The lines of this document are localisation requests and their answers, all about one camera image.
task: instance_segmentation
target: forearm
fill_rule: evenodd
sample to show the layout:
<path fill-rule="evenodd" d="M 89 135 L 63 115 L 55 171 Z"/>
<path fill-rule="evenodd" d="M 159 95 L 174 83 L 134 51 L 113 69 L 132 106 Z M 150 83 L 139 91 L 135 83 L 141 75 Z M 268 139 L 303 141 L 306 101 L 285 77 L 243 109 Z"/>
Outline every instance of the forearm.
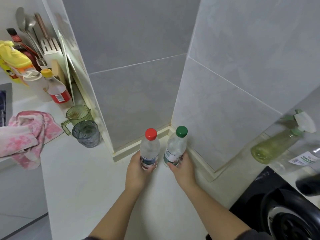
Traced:
<path fill-rule="evenodd" d="M 89 236 L 101 240 L 124 239 L 139 192 L 124 190 Z"/>
<path fill-rule="evenodd" d="M 189 186 L 184 191 L 212 239 L 234 240 L 243 232 L 250 230 L 249 226 L 198 185 Z"/>

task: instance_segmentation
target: cup handle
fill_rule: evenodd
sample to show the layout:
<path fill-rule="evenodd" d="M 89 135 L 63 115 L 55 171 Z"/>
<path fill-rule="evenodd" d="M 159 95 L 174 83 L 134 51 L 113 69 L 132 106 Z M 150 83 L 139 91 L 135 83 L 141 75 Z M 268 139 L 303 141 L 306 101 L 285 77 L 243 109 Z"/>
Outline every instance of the cup handle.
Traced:
<path fill-rule="evenodd" d="M 67 128 L 67 124 L 69 124 L 70 122 L 71 122 L 70 120 L 66 120 L 66 121 L 64 121 L 64 122 L 61 123 L 62 129 L 64 130 L 64 132 L 65 132 L 68 136 L 71 135 L 70 130 Z"/>

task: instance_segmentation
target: pink towel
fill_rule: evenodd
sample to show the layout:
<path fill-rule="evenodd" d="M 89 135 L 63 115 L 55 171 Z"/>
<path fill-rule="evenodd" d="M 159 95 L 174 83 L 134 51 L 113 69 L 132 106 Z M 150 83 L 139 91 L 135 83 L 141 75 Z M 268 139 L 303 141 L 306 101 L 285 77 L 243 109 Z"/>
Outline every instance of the pink towel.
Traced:
<path fill-rule="evenodd" d="M 33 136 L 37 140 L 37 144 L 34 145 L 31 142 L 34 141 L 30 138 L 30 134 L 26 134 L 27 137 L 11 137 L 8 138 L 8 147 L 12 147 L 13 151 L 21 148 L 23 152 L 16 153 L 12 156 L 13 160 L 21 165 L 24 169 L 35 169 L 40 165 L 40 153 L 44 144 L 55 139 L 63 133 L 62 128 L 54 121 L 53 117 L 40 111 L 22 111 L 13 116 L 9 121 L 9 126 L 27 127 Z"/>

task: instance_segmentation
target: kitchen sink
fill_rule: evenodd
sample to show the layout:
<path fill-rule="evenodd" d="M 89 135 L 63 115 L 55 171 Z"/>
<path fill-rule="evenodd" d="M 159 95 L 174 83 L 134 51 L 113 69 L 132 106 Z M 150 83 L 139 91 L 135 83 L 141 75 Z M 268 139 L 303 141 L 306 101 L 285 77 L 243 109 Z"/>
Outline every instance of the kitchen sink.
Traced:
<path fill-rule="evenodd" d="M 0 85 L 0 126 L 7 126 L 12 117 L 12 84 Z"/>

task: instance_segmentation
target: green spray bottle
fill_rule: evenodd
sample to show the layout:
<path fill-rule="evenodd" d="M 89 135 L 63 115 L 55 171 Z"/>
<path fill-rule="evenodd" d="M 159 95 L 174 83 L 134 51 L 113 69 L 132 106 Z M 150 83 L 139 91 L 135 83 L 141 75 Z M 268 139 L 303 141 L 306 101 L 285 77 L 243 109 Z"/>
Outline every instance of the green spray bottle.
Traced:
<path fill-rule="evenodd" d="M 311 117 L 301 109 L 296 109 L 293 116 L 298 126 L 294 129 L 286 129 L 275 136 L 260 142 L 251 148 L 251 154 L 255 160 L 262 164 L 269 164 L 289 149 L 304 132 L 314 133 L 316 125 Z"/>

